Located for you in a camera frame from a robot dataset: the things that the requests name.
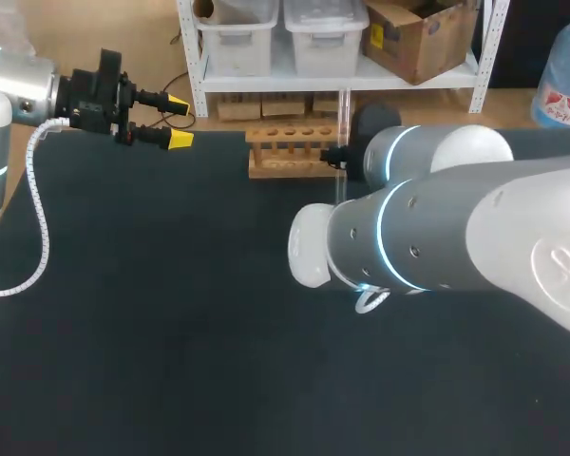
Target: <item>white shelf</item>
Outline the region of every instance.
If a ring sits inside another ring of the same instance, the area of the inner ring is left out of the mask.
[[[345,88],[390,90],[474,87],[469,112],[481,112],[510,0],[484,0],[484,46],[479,64],[469,52],[464,64],[420,85],[406,83],[364,56],[359,57],[357,74],[353,78],[298,78],[291,41],[290,44],[287,41],[280,44],[279,39],[274,40],[276,49],[273,50],[273,72],[270,77],[218,76],[211,68],[211,63],[207,63],[207,56],[200,55],[199,31],[192,12],[193,0],[176,2],[196,115],[207,117],[208,92],[319,92]]]
[[[305,78],[295,73],[294,50],[291,42],[274,40],[273,72],[268,77],[218,76],[211,68],[211,59],[200,86],[205,92],[316,92],[350,88],[351,90],[392,90],[419,88],[474,87],[478,64],[469,52],[466,62],[420,85],[410,85],[364,55],[359,56],[353,78]]]

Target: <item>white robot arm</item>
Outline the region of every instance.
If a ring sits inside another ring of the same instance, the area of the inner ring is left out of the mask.
[[[570,156],[514,161],[479,125],[388,128],[360,155],[374,193],[294,220],[298,282],[365,292],[360,313],[390,293],[505,290],[570,331]]]
[[[48,263],[49,239],[40,196],[33,172],[36,144],[51,129],[63,126],[111,135],[118,143],[153,143],[163,149],[187,147],[193,135],[171,128],[136,126],[128,120],[134,103],[156,107],[159,112],[187,115],[189,104],[168,93],[138,90],[126,73],[121,73],[122,56],[102,50],[99,69],[75,69],[71,77],[60,76],[49,60],[18,55],[0,48],[0,211],[7,182],[11,123],[38,126],[26,152],[29,189],[42,236],[42,254],[34,274],[1,296],[15,295],[33,285]]]

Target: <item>cardboard box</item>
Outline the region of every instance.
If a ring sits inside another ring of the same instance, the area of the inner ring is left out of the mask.
[[[366,0],[365,54],[418,85],[462,64],[481,0]]]

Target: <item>black cable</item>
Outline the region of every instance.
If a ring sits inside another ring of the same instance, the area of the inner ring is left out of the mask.
[[[180,31],[178,32],[177,35],[175,35],[173,38],[171,38],[171,41],[169,42],[170,45],[175,45],[181,38],[181,28]]]
[[[182,74],[176,76],[175,78],[173,78],[171,81],[169,81],[167,83],[167,85],[164,87],[164,89],[162,90],[163,92],[166,92],[170,86],[172,86],[176,81],[178,81],[179,79],[185,77],[188,75],[188,71],[183,72]],[[197,118],[194,114],[192,114],[191,112],[188,113],[187,117],[192,117],[192,122],[189,123],[188,125],[173,125],[172,123],[170,123],[168,121],[168,119],[171,119],[172,117],[175,117],[177,114],[169,114],[168,116],[165,116],[164,113],[161,113],[161,119],[157,122],[154,122],[150,125],[150,127],[154,127],[158,124],[162,124],[162,123],[166,123],[167,125],[169,125],[171,128],[173,128],[174,130],[185,130],[187,128],[190,128],[192,125],[194,125],[197,122]]]

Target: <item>white plastic container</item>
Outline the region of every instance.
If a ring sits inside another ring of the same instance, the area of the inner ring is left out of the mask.
[[[278,0],[222,0],[251,12],[256,24],[209,25],[197,20],[211,68],[218,76],[270,76],[273,28]]]
[[[352,77],[368,10],[362,0],[285,0],[298,76]]]

